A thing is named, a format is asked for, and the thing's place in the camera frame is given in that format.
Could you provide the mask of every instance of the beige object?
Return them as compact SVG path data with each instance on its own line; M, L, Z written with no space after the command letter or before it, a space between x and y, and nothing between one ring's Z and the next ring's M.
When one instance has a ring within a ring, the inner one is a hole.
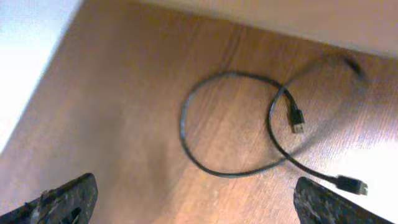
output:
M144 0L372 54L398 56L398 1Z

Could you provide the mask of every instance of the cable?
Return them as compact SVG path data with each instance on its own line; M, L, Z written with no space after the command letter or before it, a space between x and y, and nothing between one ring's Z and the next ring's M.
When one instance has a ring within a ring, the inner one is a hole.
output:
M342 58L344 63L347 64L349 66L349 68L354 71L355 74L357 74L359 79L364 78L363 70L358 65L358 63L355 62L352 58L345 57L345 56L340 56L338 58ZM186 120L186 116L187 116L187 110L188 110L189 103L195 96L195 93L197 92L197 90L199 88L201 88L203 85L205 85L208 82L211 82L213 80L216 80L219 78L224 78L224 77L251 78L251 79L262 81L264 83L271 84L274 87L278 88L278 93L272 100L272 103L271 103L268 113L267 113L266 125L267 125L267 131L269 133L269 136L271 137L271 141L275 145L277 150L284 156L283 159L281 159L273 164L269 164L269 165L260 167L258 169L249 170L249 171L245 171L245 172L227 173L227 172L214 171L214 170L211 170L211 169L205 167L190 152L190 149L188 147L187 140L186 140L186 134L185 134L185 120ZM366 195L368 192L368 186L364 182L362 182L360 180L353 179L351 177L345 177L342 175L339 175L338 177L332 177L329 175L321 174L321 173L319 173L313 169L310 169L310 168L304 166L303 164L299 163L299 161L295 160L292 157L292 155L290 155L288 152L286 152L282 148L282 146L280 146L280 144L279 144L278 140L276 139L275 134L272 130L271 118L272 118L272 114L273 114L275 105L276 105L278 99L282 95L285 95L287 97L287 99L290 101L290 119L291 119L291 123L294 127L295 133L303 132L303 127L302 127L304 124L303 114L302 114L301 110L298 109L296 102L293 99L293 96L290 94L290 92L287 89L287 87L291 84L291 82L287 82L285 85L281 85L279 82L277 82L273 79L270 79L267 77L261 77L259 75L254 75L254 74L245 73L245 72L222 72L222 73L217 73L216 75L213 75L205 80L200 81L198 84L196 84L193 87L193 89L191 90L191 92L188 95L188 98L185 100L183 107L182 107L181 117L180 117L180 141L181 141L183 150L185 151L186 155L199 169L201 169L211 175L215 175L218 177L226 177L226 178L238 178L238 177L246 177L249 175L258 174L260 172L264 172L266 170L269 170L269 169L281 164L282 162L284 162L287 159L292 164L294 164L296 167L303 170L304 172L306 172L310 175L313 175L315 177L318 177L320 179L326 180L332 184L335 184L337 186L337 188L339 188L341 190L345 190L347 192L351 192L354 194Z

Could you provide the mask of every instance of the wood grain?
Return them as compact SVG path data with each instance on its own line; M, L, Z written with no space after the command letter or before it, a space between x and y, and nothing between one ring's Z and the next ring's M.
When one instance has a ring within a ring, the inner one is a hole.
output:
M352 55L367 83L341 63L312 62L336 52ZM281 100L273 124L282 144L302 149L297 158L312 168L365 180L368 197L339 193L398 222L391 189L398 167L396 60L146 4L94 0L82 5L1 154L0 213L92 172L99 190L92 223L298 223L293 187L305 174L292 165L221 179L198 170L180 147L178 116L189 89L222 70L280 82L299 77L290 89L306 133L290 133ZM200 90L187 122L194 154L223 171L276 161L264 130L275 93L239 78Z

